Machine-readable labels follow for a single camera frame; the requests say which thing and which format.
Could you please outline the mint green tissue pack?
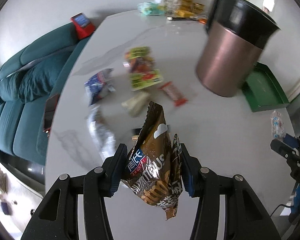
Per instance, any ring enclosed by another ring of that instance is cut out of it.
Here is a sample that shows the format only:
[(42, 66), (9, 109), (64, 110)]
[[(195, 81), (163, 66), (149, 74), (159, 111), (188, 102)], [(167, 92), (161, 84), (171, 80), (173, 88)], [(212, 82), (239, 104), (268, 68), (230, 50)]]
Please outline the mint green tissue pack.
[(139, 3), (137, 9), (140, 13), (146, 16), (160, 16), (165, 14), (164, 6), (155, 2)]

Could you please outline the black tray under jar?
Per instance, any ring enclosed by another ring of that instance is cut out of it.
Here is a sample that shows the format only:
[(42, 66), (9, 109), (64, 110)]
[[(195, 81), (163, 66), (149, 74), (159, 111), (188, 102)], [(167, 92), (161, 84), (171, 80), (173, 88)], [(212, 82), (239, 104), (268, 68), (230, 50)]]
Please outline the black tray under jar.
[(198, 21), (195, 17), (167, 17), (168, 21)]

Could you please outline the white silver snack bag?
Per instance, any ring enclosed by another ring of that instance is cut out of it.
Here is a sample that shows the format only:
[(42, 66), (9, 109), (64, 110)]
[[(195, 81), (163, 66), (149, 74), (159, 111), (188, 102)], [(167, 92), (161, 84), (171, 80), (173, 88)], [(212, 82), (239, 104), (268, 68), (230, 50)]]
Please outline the white silver snack bag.
[(108, 127), (100, 105), (95, 105), (90, 109), (87, 126), (102, 160), (112, 157), (115, 154), (115, 135)]

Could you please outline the blue white snack packet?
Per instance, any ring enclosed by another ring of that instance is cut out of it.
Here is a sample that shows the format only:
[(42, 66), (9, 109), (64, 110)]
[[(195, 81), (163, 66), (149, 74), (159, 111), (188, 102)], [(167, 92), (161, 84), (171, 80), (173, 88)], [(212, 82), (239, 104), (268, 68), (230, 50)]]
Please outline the blue white snack packet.
[(103, 69), (84, 83), (90, 106), (106, 97), (109, 93), (116, 92), (111, 77), (113, 70), (113, 68)]

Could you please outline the clear glass jar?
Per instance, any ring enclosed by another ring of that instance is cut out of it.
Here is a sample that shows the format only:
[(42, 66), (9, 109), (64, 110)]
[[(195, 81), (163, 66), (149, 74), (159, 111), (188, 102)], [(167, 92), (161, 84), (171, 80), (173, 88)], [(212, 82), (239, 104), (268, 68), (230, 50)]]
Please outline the clear glass jar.
[(178, 0), (164, 0), (164, 11), (166, 15), (173, 15), (178, 6)]

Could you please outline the green tray box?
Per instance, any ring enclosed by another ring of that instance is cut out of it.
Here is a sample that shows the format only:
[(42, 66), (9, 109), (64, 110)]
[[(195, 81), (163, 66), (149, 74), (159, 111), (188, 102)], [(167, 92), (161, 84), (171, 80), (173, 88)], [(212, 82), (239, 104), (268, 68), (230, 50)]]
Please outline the green tray box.
[(288, 98), (270, 68), (257, 62), (242, 85), (242, 92), (252, 112), (285, 108)]

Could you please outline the teal sofa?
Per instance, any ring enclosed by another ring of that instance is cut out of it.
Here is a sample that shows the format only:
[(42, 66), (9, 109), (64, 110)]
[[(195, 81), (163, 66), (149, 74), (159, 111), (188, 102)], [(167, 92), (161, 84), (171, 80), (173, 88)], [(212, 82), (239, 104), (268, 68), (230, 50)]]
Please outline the teal sofa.
[(45, 165), (46, 102), (60, 96), (88, 41), (68, 23), (34, 40), (0, 67), (0, 156)]

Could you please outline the small clear candy packet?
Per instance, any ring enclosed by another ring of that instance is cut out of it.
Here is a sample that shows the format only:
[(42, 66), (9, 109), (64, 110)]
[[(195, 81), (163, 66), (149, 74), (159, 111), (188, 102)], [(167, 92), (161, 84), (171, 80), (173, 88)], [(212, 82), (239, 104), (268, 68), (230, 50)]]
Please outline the small clear candy packet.
[(273, 139), (283, 140), (286, 136), (285, 124), (282, 120), (282, 114), (274, 110), (270, 116), (271, 121), (271, 135)]

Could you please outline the yellow box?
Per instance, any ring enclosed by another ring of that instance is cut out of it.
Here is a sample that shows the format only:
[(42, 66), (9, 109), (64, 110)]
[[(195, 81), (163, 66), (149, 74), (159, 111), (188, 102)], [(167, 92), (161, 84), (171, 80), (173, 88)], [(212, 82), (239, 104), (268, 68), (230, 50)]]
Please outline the yellow box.
[(187, 10), (176, 10), (174, 12), (174, 14), (177, 16), (177, 17), (181, 17), (181, 18), (191, 18), (191, 17), (194, 17), (195, 14), (190, 12), (190, 11), (187, 11)]

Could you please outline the pale green snack packet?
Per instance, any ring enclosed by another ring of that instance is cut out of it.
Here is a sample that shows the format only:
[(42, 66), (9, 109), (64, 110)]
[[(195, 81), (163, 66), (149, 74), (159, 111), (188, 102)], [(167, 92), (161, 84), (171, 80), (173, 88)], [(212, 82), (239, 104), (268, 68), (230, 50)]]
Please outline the pale green snack packet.
[(150, 97), (148, 92), (140, 91), (132, 98), (121, 103), (121, 106), (127, 110), (131, 117), (136, 117), (146, 105)]

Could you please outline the brown chocolate snack bag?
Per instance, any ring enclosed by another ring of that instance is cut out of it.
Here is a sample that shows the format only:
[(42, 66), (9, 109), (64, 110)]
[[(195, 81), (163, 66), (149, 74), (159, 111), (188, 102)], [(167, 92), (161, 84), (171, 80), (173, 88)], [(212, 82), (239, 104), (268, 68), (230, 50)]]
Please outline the brown chocolate snack bag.
[(181, 144), (170, 139), (162, 105), (151, 101), (139, 137), (127, 155), (122, 181), (146, 204), (176, 216), (181, 181)]

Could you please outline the green label mixed snack bag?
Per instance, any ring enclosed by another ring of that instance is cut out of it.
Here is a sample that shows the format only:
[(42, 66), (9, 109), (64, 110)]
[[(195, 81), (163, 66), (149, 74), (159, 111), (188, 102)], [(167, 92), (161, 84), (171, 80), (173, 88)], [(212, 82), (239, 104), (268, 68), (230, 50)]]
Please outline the green label mixed snack bag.
[(130, 48), (125, 53), (123, 66), (129, 73), (132, 91), (142, 90), (162, 83), (164, 80), (148, 46)]

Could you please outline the rose gold trash bin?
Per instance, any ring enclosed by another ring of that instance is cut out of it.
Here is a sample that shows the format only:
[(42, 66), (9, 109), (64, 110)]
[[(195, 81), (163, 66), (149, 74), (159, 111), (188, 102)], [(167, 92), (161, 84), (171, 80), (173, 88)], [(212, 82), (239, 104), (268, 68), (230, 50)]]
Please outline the rose gold trash bin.
[(252, 72), (279, 26), (247, 0), (213, 0), (205, 30), (207, 43), (196, 76), (211, 92), (230, 98)]

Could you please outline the black phone on sofa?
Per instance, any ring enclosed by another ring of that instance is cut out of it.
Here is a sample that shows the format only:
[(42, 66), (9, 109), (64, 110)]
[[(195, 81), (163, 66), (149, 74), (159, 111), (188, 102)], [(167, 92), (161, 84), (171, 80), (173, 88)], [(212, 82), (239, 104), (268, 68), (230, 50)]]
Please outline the black phone on sofa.
[(49, 97), (46, 100), (44, 121), (43, 121), (43, 131), (45, 133), (50, 132), (52, 122), (53, 122), (53, 117), (57, 108), (58, 100), (59, 100), (59, 94), (54, 94), (53, 96)]

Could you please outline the red brown wafer bar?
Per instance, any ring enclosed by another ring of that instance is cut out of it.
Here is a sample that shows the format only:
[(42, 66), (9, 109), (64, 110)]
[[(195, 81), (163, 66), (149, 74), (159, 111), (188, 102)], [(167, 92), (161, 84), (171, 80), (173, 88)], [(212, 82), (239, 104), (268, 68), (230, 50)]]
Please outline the red brown wafer bar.
[(175, 107), (179, 107), (188, 102), (187, 98), (175, 87), (172, 81), (168, 81), (159, 87), (174, 103)]

